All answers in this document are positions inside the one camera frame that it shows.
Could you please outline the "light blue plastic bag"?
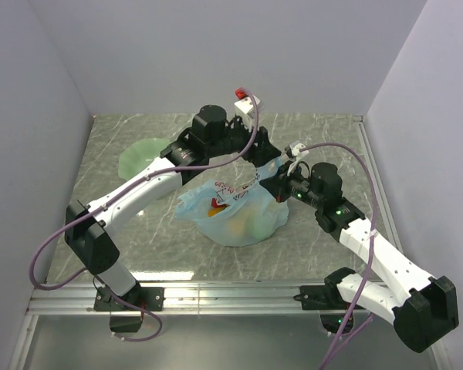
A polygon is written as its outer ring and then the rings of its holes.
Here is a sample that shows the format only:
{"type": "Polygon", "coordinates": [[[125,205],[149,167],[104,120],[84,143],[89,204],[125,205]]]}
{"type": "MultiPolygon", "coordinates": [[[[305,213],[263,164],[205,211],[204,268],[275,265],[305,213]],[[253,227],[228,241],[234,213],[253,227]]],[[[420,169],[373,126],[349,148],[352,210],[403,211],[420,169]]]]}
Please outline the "light blue plastic bag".
{"type": "Polygon", "coordinates": [[[275,175],[280,165],[278,157],[269,161],[255,170],[251,183],[240,187],[209,180],[179,196],[175,217],[192,222],[200,233],[221,246],[244,247],[266,240],[286,224],[289,216],[288,204],[277,202],[259,184],[275,175]],[[228,208],[209,217],[212,198],[228,208]]]}

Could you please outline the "red fake apple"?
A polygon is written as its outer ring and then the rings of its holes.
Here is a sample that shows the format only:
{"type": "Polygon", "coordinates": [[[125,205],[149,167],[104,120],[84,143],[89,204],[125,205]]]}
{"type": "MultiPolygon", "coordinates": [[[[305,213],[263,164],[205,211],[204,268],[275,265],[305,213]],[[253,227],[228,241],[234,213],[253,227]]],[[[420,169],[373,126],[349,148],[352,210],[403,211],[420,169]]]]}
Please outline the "red fake apple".
{"type": "Polygon", "coordinates": [[[218,202],[216,198],[211,199],[211,207],[212,208],[220,208],[222,205],[218,202]]]}

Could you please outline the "fake mango yellow green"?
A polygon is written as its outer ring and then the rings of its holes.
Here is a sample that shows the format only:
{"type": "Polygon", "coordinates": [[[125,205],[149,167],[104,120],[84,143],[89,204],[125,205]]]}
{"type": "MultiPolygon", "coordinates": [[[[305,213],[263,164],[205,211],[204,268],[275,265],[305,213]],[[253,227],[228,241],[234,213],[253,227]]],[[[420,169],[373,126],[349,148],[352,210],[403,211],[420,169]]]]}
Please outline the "fake mango yellow green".
{"type": "Polygon", "coordinates": [[[227,206],[211,208],[208,211],[208,216],[213,217],[214,215],[219,214],[220,212],[222,212],[223,210],[226,210],[227,208],[228,208],[227,206]]]}

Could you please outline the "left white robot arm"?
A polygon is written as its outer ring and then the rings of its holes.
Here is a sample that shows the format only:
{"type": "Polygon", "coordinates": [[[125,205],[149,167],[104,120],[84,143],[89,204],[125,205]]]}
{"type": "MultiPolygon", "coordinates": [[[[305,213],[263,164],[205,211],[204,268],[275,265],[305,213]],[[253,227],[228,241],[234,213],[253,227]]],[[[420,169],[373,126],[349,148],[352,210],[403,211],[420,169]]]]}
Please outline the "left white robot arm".
{"type": "Polygon", "coordinates": [[[120,261],[115,233],[153,201],[179,189],[210,169],[210,160],[231,154],[262,167],[280,156],[267,130],[259,126],[262,104],[256,96],[235,102],[235,115],[216,105],[205,105],[191,125],[137,175],[111,193],[87,205],[76,200],[66,209],[65,242],[93,276],[113,293],[123,310],[139,305],[138,280],[120,261]]]}

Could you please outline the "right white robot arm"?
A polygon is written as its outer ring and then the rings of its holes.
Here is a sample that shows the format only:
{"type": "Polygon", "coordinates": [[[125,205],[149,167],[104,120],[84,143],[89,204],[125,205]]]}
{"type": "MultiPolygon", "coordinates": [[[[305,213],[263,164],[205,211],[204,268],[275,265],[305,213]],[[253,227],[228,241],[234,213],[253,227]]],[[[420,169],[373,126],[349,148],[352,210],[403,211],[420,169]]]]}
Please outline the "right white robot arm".
{"type": "Polygon", "coordinates": [[[290,166],[290,162],[282,165],[275,176],[261,180],[261,186],[278,202],[293,197],[315,208],[321,229],[370,264],[385,283],[363,282],[360,274],[341,268],[325,279],[328,305],[341,308],[363,284],[357,304],[392,324],[398,338],[417,353],[458,327],[457,291],[452,281],[421,269],[372,229],[363,212],[343,196],[343,181],[335,165],[317,163],[308,177],[290,166]]]}

